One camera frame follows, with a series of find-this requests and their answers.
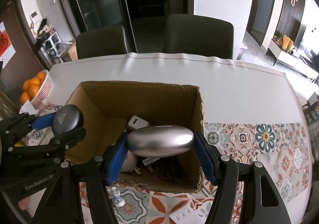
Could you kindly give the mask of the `white usb hub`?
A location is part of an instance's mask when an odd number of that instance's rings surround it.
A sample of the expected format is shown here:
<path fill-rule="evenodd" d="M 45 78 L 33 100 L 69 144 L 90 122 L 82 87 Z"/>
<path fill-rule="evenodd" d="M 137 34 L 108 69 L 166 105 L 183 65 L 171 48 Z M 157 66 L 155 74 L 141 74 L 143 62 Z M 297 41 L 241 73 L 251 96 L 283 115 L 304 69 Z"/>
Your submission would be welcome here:
<path fill-rule="evenodd" d="M 204 220 L 188 204 L 170 213 L 169 217 L 176 224 L 204 224 Z"/>

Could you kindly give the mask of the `dark chair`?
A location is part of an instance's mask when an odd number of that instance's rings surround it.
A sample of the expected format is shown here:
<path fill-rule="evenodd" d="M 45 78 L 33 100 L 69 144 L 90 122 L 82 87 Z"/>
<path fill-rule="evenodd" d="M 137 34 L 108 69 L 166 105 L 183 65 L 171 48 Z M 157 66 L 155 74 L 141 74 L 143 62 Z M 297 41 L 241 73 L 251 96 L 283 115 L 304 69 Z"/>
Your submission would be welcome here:
<path fill-rule="evenodd" d="M 88 59 L 109 55 L 122 55 L 131 52 L 125 29 L 114 25 L 81 33 L 76 38 L 78 59 Z"/>
<path fill-rule="evenodd" d="M 198 15 L 172 14 L 165 26 L 163 52 L 232 59 L 234 27 L 231 23 Z"/>

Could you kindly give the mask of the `white blue figurine keychain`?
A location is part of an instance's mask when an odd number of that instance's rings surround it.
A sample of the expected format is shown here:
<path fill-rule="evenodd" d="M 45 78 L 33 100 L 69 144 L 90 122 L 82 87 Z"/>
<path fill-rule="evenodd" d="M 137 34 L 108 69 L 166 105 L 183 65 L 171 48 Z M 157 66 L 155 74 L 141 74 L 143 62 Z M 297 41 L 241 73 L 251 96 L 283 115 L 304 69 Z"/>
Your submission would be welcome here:
<path fill-rule="evenodd" d="M 108 188 L 107 192 L 114 207 L 121 208 L 125 205 L 125 200 L 121 197 L 116 187 Z"/>

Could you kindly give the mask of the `white shoe shelf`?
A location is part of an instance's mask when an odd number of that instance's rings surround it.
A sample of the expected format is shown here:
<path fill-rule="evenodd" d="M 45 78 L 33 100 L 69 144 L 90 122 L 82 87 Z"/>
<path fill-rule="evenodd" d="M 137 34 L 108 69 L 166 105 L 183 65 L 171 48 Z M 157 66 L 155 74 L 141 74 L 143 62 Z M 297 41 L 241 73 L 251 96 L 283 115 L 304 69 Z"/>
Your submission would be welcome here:
<path fill-rule="evenodd" d="M 63 63 L 62 55 L 65 49 L 59 35 L 54 31 L 50 35 L 46 34 L 46 37 L 47 39 L 43 41 L 40 47 L 40 56 L 49 66 Z"/>

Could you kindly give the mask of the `patterned white bag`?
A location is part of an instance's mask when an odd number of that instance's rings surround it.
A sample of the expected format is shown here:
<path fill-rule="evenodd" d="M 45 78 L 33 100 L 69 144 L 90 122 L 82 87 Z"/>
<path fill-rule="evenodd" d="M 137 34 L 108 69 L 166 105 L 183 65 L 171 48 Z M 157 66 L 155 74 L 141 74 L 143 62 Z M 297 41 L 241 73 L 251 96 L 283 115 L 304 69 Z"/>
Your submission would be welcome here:
<path fill-rule="evenodd" d="M 31 102 L 27 101 L 24 105 L 22 105 L 20 113 L 28 112 L 30 116 L 40 117 L 55 113 L 61 108 L 61 105 L 49 103 L 49 101 L 45 99 L 43 103 L 35 109 Z M 33 124 L 34 122 L 29 124 L 32 130 L 22 138 L 22 143 L 24 143 L 25 146 L 47 145 L 54 137 L 52 127 L 49 125 L 44 127 L 44 123 L 36 123 L 36 128 L 34 128 Z"/>

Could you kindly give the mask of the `dark grey earbud case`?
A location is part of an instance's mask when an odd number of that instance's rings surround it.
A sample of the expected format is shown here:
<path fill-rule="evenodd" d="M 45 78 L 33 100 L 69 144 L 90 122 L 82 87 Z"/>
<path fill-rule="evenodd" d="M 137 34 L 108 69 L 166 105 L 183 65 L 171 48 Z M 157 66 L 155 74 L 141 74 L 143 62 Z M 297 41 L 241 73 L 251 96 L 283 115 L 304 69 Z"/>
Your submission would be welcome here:
<path fill-rule="evenodd" d="M 60 136 L 73 129 L 82 127 L 84 116 L 81 110 L 73 104 L 63 106 L 56 112 L 52 122 L 52 132 L 54 136 Z"/>

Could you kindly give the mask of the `white tv console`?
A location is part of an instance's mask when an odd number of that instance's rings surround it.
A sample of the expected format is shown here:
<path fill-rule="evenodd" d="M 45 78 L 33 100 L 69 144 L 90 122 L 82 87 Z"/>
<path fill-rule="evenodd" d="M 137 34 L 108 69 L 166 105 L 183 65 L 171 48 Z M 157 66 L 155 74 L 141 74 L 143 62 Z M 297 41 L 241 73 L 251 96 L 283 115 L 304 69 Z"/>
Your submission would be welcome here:
<path fill-rule="evenodd" d="M 267 53 L 271 54 L 274 58 L 273 66 L 279 62 L 313 80 L 318 77 L 318 72 L 315 69 L 308 66 L 302 59 L 283 51 L 273 40 L 270 41 Z"/>

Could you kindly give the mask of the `silver oval case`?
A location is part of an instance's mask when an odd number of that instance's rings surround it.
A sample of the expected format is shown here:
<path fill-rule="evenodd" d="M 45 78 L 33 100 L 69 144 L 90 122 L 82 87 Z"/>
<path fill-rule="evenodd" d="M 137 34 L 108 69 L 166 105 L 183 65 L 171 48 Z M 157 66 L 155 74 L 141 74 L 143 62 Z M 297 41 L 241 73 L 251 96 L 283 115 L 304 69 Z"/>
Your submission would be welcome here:
<path fill-rule="evenodd" d="M 146 158 L 181 155 L 194 143 L 194 133 L 182 126 L 149 126 L 132 131 L 127 137 L 128 149 Z"/>

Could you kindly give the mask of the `dark chair right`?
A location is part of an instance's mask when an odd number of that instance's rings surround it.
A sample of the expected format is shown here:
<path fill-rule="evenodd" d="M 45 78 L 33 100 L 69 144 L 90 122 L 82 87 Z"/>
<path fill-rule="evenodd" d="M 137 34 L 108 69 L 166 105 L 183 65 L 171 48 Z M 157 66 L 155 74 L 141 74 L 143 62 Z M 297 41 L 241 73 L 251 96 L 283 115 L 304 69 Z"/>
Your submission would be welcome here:
<path fill-rule="evenodd" d="M 172 14 L 165 26 L 163 52 L 232 59 L 234 27 L 231 23 L 198 15 Z"/>

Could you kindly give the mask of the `dark chair left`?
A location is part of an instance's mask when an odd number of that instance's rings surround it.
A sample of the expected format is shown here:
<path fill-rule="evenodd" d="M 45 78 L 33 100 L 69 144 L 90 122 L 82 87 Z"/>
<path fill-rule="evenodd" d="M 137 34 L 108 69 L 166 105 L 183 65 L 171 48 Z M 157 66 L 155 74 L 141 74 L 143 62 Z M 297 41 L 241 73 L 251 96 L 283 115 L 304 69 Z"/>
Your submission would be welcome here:
<path fill-rule="evenodd" d="M 125 29 L 114 25 L 81 33 L 76 38 L 78 59 L 88 59 L 109 55 L 122 55 L 131 52 Z"/>

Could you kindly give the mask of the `black power adapter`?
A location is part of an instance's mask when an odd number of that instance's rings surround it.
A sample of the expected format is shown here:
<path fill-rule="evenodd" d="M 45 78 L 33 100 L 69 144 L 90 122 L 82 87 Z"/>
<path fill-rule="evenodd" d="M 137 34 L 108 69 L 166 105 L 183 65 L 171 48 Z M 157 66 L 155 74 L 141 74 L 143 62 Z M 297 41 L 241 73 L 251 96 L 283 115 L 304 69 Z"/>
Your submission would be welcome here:
<path fill-rule="evenodd" d="M 143 158 L 142 166 L 155 174 L 161 181 L 171 184 L 187 184 L 191 182 L 188 170 L 178 156 L 163 158 Z"/>

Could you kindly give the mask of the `white basket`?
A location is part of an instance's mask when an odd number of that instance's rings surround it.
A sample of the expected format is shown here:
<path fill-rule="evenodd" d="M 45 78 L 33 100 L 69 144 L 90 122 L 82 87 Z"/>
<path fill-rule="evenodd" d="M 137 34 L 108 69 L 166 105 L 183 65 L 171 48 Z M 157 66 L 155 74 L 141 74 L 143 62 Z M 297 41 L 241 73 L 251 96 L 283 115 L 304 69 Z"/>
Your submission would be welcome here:
<path fill-rule="evenodd" d="M 41 84 L 38 93 L 35 97 L 31 100 L 32 106 L 37 109 L 44 99 L 47 99 L 53 89 L 53 80 L 49 74 L 48 70 L 43 70 L 45 73 L 45 78 L 43 83 Z"/>

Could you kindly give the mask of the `brown cardboard box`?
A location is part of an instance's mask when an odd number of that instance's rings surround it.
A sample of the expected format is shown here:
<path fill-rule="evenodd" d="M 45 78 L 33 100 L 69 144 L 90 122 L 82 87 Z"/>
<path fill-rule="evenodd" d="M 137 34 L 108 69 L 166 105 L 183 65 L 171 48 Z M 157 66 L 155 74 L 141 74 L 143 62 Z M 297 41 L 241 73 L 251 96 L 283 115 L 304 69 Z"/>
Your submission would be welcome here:
<path fill-rule="evenodd" d="M 177 125 L 192 132 L 203 131 L 203 102 L 193 85 L 125 81 L 87 81 L 80 83 L 68 99 L 84 116 L 85 138 L 68 149 L 73 164 L 88 162 L 113 145 L 120 134 L 147 126 Z M 138 171 L 121 173 L 118 183 L 138 189 L 167 193 L 197 193 L 204 175 L 194 150 L 178 156 L 189 169 L 187 184 L 161 181 L 137 161 Z"/>

